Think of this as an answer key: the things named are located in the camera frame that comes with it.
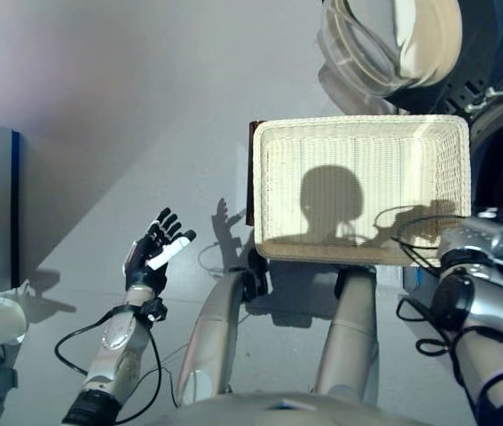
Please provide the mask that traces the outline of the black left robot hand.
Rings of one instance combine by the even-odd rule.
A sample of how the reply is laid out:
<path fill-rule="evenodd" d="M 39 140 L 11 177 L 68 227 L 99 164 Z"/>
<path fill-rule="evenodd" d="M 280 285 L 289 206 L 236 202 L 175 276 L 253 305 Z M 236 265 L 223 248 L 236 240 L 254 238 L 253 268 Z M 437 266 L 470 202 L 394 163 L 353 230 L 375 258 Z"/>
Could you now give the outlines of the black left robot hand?
<path fill-rule="evenodd" d="M 196 238 L 194 230 L 182 230 L 177 214 L 167 207 L 151 222 L 145 234 L 134 241 L 122 271 L 125 288 L 146 287 L 158 296 L 166 287 L 169 262 Z"/>

